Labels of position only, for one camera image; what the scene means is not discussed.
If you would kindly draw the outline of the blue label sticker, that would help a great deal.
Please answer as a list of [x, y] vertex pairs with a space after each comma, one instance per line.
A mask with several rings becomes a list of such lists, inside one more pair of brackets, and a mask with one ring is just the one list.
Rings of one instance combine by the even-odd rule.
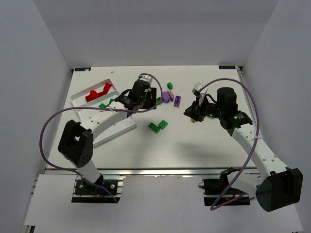
[[84, 72], [84, 71], [91, 71], [91, 67], [76, 67], [74, 72]]
[[233, 65], [219, 65], [218, 67], [219, 67], [219, 69], [224, 69], [224, 70], [227, 70], [227, 69], [236, 69], [236, 67], [233, 66]]

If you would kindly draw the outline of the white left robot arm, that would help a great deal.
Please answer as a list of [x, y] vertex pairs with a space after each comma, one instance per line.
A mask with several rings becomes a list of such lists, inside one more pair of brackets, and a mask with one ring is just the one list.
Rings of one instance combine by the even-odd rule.
[[69, 160], [87, 181], [95, 184], [93, 192], [99, 191], [103, 176], [92, 161], [93, 141], [101, 133], [117, 123], [129, 118], [138, 110], [148, 110], [156, 106], [156, 88], [151, 87], [151, 75], [141, 74], [131, 89], [123, 91], [110, 104], [108, 110], [76, 122], [66, 123], [58, 151]]

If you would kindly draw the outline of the green long brick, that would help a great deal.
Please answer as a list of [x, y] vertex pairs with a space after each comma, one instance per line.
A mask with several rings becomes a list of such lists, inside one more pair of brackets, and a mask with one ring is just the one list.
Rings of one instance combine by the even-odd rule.
[[152, 132], [154, 132], [154, 133], [159, 133], [159, 132], [160, 132], [160, 128], [159, 128], [157, 125], [155, 125], [154, 123], [150, 123], [150, 124], [148, 125], [148, 128], [149, 128]]

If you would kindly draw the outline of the blue label sticker right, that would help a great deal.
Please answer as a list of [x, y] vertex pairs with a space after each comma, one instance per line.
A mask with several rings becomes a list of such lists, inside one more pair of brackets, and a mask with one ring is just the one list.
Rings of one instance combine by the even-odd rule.
[[224, 69], [224, 70], [227, 70], [227, 69], [236, 69], [236, 67], [233, 66], [233, 65], [219, 65], [218, 67], [219, 67], [219, 69]]

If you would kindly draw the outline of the red sloped lego brick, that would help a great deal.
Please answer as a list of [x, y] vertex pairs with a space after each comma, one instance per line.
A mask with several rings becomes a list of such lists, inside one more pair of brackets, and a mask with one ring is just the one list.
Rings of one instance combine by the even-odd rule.
[[112, 86], [113, 86], [113, 84], [111, 84], [111, 83], [106, 83], [105, 86], [104, 86], [104, 88], [103, 88], [103, 93], [104, 93], [104, 94], [107, 94]]

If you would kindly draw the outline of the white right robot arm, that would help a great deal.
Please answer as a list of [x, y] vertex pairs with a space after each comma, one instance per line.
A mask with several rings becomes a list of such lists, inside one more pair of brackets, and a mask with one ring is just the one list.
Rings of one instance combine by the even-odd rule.
[[198, 87], [192, 92], [196, 100], [184, 115], [201, 122], [205, 117], [217, 118], [221, 126], [235, 139], [255, 164], [259, 177], [232, 167], [221, 172], [218, 184], [206, 184], [206, 189], [219, 191], [221, 195], [229, 189], [238, 189], [258, 201], [267, 212], [298, 203], [300, 201], [303, 175], [298, 168], [289, 168], [267, 146], [256, 132], [250, 117], [238, 110], [237, 95], [233, 88], [217, 90], [217, 99], [208, 101]]

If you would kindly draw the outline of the blue label sticker left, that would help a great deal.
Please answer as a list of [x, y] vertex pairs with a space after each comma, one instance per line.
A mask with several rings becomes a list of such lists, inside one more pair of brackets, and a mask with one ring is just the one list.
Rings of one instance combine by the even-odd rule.
[[91, 67], [76, 67], [74, 72], [84, 72], [84, 71], [91, 71]]

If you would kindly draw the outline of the purple flat lego brick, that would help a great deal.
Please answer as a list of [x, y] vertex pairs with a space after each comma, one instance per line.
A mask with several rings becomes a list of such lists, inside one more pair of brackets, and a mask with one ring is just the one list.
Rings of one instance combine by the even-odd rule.
[[174, 107], [179, 107], [180, 106], [180, 102], [181, 102], [181, 97], [180, 96], [175, 96], [173, 106]]

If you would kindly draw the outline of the red rounded lego brick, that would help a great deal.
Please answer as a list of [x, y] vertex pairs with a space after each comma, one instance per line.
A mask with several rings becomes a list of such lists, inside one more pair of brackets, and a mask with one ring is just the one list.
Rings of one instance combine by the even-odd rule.
[[97, 99], [97, 98], [103, 96], [104, 94], [105, 94], [104, 91], [102, 91], [102, 92], [97, 92], [97, 91], [95, 91], [95, 90], [91, 90], [91, 91], [90, 91], [90, 94], [87, 95], [87, 96], [85, 96], [85, 99], [86, 99], [87, 102], [90, 102], [90, 101], [92, 101], [92, 100], [95, 100], [95, 99]]

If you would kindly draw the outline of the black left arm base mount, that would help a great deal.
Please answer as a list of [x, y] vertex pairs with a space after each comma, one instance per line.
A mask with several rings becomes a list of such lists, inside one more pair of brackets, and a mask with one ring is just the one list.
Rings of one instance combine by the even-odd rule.
[[81, 177], [76, 178], [71, 202], [72, 203], [100, 203], [116, 204], [122, 194], [123, 180], [121, 178], [104, 178], [101, 187], [88, 184]]

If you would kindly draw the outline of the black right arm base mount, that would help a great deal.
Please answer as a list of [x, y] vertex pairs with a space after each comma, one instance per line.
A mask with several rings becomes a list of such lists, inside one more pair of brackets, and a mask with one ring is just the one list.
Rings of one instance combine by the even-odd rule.
[[[203, 190], [204, 196], [204, 205], [211, 206], [213, 202], [217, 199], [217, 197], [222, 193], [222, 191], [229, 184], [227, 176], [232, 174], [233, 172], [239, 171], [240, 168], [231, 167], [221, 172], [219, 178], [217, 179], [203, 179], [198, 187]], [[242, 191], [236, 188], [229, 188], [229, 190], [225, 193], [223, 197], [219, 200], [217, 204], [223, 204], [227, 201], [234, 199], [242, 194]], [[250, 205], [250, 201], [254, 198], [249, 198], [246, 194], [238, 200], [235, 200], [227, 206], [246, 206]]]

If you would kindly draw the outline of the white divided sorting tray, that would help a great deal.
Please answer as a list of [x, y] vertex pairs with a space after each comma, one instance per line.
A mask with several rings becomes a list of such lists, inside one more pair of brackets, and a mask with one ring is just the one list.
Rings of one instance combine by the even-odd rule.
[[[102, 92], [106, 83], [113, 84], [110, 79], [106, 79], [70, 97], [82, 126], [92, 130], [94, 147], [120, 136], [137, 126], [133, 117], [128, 117], [126, 112], [116, 112], [117, 108], [122, 108], [121, 104], [114, 101], [109, 104], [111, 99], [115, 99], [120, 95], [114, 84], [107, 94], [90, 102], [86, 101], [85, 96], [89, 95], [91, 90]], [[99, 108], [101, 103], [109, 106]]]

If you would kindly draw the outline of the purple rounded lego stack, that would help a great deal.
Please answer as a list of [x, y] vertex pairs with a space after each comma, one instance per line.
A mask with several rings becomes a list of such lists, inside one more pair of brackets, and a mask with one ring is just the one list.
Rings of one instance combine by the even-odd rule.
[[174, 94], [171, 91], [165, 91], [162, 93], [162, 100], [164, 103], [174, 101]]

